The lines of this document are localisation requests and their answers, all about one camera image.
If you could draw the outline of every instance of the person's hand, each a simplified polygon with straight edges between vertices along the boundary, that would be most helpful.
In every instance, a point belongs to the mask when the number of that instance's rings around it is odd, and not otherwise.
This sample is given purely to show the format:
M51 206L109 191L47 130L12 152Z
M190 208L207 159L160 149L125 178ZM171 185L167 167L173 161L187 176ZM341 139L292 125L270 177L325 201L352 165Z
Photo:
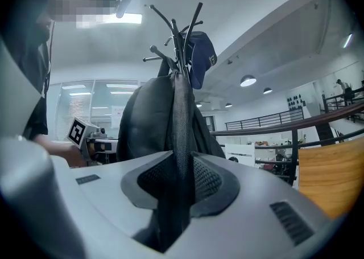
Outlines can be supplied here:
M64 158L67 160L69 167L86 167L87 163L81 155L80 150L72 145L67 149Z

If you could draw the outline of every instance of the person wearing black shirt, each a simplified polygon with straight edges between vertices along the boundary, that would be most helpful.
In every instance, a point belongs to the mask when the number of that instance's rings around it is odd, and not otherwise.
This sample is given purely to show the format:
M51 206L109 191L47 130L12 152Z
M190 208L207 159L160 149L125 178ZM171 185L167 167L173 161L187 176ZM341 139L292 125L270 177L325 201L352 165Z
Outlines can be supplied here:
M46 42L53 20L75 21L76 15L80 14L105 14L105 9L116 3L116 0L101 1L100 5L100 0L17 0L1 31L14 61L41 94L24 137L42 145L49 154L65 158L70 167L86 166L78 148L54 143L45 137L48 134L46 99L51 75Z

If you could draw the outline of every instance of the rectangular ceiling light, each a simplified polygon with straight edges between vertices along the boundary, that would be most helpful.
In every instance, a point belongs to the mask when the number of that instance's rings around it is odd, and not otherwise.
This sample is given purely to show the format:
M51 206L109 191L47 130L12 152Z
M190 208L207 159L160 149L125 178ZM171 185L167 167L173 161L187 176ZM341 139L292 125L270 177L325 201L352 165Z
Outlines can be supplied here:
M137 89L137 85L127 85L127 84L106 84L108 88L124 88L124 89Z
M80 92L80 93L70 93L71 96L78 96L78 95L91 95L90 92Z
M73 85L73 86L63 86L62 87L63 90L77 89L77 88L86 88L86 87L85 87L85 85Z
M121 92L121 91L110 91L111 94L124 94L124 95L132 95L133 92Z
M76 22L77 28L89 28L96 24L105 23L133 23L141 24L143 16L141 14L124 13L122 18L117 18L116 14L111 15L82 15L82 20Z
M349 34L348 39L346 40L346 42L344 44L344 48L346 48L348 46L349 41L350 41L350 39L351 39L352 36L353 36L353 34Z

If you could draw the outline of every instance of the wood grain surface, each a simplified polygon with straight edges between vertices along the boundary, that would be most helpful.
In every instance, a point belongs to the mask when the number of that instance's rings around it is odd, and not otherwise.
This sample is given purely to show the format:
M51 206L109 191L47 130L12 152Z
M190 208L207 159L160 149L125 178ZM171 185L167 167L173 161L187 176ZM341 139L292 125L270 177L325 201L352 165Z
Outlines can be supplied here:
M347 213L364 184L364 137L300 149L299 191L331 218Z

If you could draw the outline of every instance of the person's arm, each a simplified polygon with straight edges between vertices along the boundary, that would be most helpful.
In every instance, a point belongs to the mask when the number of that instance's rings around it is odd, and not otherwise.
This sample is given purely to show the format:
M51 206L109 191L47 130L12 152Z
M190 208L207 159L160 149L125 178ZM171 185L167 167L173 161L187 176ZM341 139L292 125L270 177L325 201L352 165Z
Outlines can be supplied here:
M87 166L80 150L74 145L52 142L42 134L36 135L33 141L44 147L50 155L64 158L70 167Z

